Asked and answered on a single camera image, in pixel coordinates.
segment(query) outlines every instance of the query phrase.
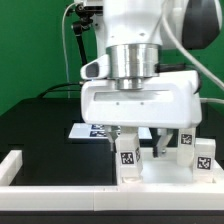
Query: black tabletop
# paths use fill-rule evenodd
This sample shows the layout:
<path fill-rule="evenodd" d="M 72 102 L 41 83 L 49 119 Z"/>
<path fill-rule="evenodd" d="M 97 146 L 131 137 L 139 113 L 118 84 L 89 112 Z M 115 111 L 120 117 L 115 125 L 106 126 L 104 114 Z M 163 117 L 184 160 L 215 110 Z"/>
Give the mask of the black tabletop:
<path fill-rule="evenodd" d="M 216 139 L 216 159 L 224 160 L 224 117 L 202 105 L 197 136 Z M 0 117 L 0 160 L 23 151 L 23 167 L 12 185 L 116 185 L 114 153 L 107 141 L 73 141 L 81 122 L 79 99 L 26 99 Z M 4 223 L 224 223 L 223 211 L 0 212 Z"/>

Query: white cable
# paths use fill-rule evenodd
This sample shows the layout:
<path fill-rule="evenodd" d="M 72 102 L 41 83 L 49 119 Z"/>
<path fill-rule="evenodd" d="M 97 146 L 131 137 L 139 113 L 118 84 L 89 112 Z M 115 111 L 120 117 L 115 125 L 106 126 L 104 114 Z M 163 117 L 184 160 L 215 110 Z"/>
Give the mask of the white cable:
<path fill-rule="evenodd" d="M 224 100 L 221 100 L 221 99 L 201 98 L 200 100 L 201 100 L 202 103 L 218 103 L 218 104 L 224 104 Z"/>
<path fill-rule="evenodd" d="M 77 3 L 72 3 L 66 8 L 62 18 L 62 42 L 63 42 L 63 51 L 64 51 L 64 58 L 65 58 L 66 79 L 68 83 L 70 82 L 70 74 L 69 74 L 68 56 L 67 56 L 66 41 L 65 41 L 65 17 L 67 15 L 68 10 L 74 5 L 77 5 Z"/>
<path fill-rule="evenodd" d="M 162 5 L 162 23 L 164 26 L 165 31 L 167 32 L 167 35 L 169 36 L 170 40 L 175 44 L 176 48 L 186 57 L 188 60 L 190 60 L 196 67 L 199 68 L 212 82 L 214 82 L 220 89 L 224 91 L 224 83 L 217 78 L 212 72 L 210 72 L 204 65 L 202 65 L 199 61 L 197 61 L 177 40 L 177 38 L 172 33 L 170 26 L 167 22 L 166 18 L 166 9 L 167 9 L 167 3 L 169 0 L 165 0 Z"/>

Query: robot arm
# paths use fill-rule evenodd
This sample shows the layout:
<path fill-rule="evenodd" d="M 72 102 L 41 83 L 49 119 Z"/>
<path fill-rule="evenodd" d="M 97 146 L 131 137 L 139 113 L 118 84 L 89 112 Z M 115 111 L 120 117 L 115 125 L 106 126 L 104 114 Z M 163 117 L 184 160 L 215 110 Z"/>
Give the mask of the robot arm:
<path fill-rule="evenodd" d="M 92 17 L 98 58 L 81 69 L 82 78 L 91 80 L 82 89 L 83 119 L 90 124 L 124 127 L 125 132 L 116 139 L 120 164 L 127 155 L 136 154 L 139 159 L 133 172 L 124 166 L 121 176 L 138 177 L 142 167 L 133 130 L 164 130 L 156 146 L 162 149 L 156 153 L 163 154 L 172 136 L 169 129 L 195 128 L 202 119 L 198 74 L 158 69 L 160 50 L 175 48 L 161 22 L 164 0 L 77 3 L 84 10 L 103 12 Z M 218 0 L 170 0 L 166 17 L 172 32 L 187 49 L 207 47 L 218 36 L 222 24 Z M 127 146 L 132 152 L 125 152 Z"/>

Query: green backdrop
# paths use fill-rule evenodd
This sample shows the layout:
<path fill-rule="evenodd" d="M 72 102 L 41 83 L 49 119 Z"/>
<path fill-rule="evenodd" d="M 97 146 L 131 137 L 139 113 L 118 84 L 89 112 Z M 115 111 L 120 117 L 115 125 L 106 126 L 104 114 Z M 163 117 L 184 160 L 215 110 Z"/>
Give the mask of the green backdrop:
<path fill-rule="evenodd" d="M 46 88 L 66 82 L 62 48 L 61 20 L 70 0 L 0 0 L 0 114 L 22 99 L 36 97 Z M 66 19 L 66 41 L 70 74 L 77 81 L 81 62 L 70 25 L 75 16 Z M 84 34 L 89 61 L 96 57 L 93 32 Z M 207 49 L 193 54 L 224 80 L 224 29 Z M 186 61 L 177 51 L 162 54 L 162 61 Z M 203 78 L 202 97 L 224 94 Z M 219 106 L 224 113 L 224 106 Z"/>

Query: white block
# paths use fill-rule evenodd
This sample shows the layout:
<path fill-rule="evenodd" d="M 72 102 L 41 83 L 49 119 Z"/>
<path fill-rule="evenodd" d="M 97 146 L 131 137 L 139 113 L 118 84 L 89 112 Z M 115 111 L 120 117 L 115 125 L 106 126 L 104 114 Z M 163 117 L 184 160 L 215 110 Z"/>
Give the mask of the white block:
<path fill-rule="evenodd" d="M 207 183 L 213 182 L 215 140 L 197 138 L 195 143 L 195 157 L 193 179 Z"/>
<path fill-rule="evenodd" d="M 180 129 L 178 135 L 177 164 L 190 167 L 194 161 L 195 128 Z"/>
<path fill-rule="evenodd" d="M 93 211 L 94 187 L 0 187 L 0 211 Z"/>
<path fill-rule="evenodd" d="M 12 150 L 0 164 L 0 186 L 8 186 L 22 166 L 22 151 Z"/>
<path fill-rule="evenodd" d="M 127 210 L 128 192 L 126 186 L 95 187 L 94 210 Z"/>
<path fill-rule="evenodd" d="M 117 170 L 123 178 L 139 178 L 142 171 L 142 156 L 138 134 L 122 133 L 116 139 L 118 153 Z"/>

